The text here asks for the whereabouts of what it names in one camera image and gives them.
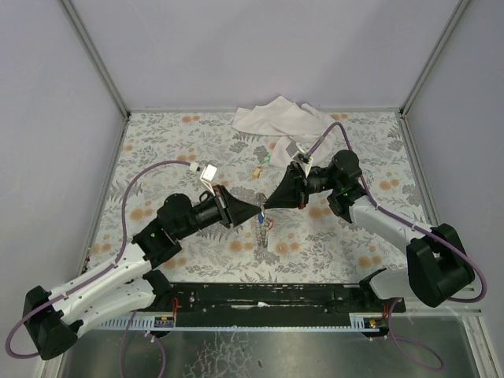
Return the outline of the white disc with keyrings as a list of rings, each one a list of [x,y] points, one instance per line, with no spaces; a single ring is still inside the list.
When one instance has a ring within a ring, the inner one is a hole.
[[[268,222],[274,221],[274,220],[271,217],[268,217],[266,215],[265,207],[264,207],[264,204],[266,201],[266,196],[263,193],[257,193],[254,196],[254,198],[255,198],[256,204],[261,208],[260,213],[262,213],[265,218],[264,223],[259,224],[259,222],[257,222],[256,228],[255,228],[257,245],[260,248],[266,249],[269,244],[269,232],[271,231],[271,230],[269,231],[267,229],[267,224],[268,224]]]

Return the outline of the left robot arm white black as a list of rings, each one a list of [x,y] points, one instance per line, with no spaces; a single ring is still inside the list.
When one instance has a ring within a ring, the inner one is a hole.
[[[216,223],[236,227],[260,211],[221,185],[203,192],[196,205],[186,195],[170,195],[116,257],[49,291],[37,286],[26,294],[23,323],[35,356],[55,358],[102,322],[160,302],[171,286],[156,269],[181,251],[180,240]]]

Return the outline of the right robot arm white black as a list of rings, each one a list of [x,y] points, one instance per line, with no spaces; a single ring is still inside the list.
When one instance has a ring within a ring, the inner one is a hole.
[[[453,227],[415,223],[374,204],[360,178],[358,157],[349,150],[339,151],[328,166],[313,167],[309,172],[292,161],[264,207],[303,209],[310,195],[327,192],[328,206],[335,216],[380,236],[403,252],[404,269],[383,269],[369,278],[373,294],[380,299],[415,296],[435,308],[475,280]]]

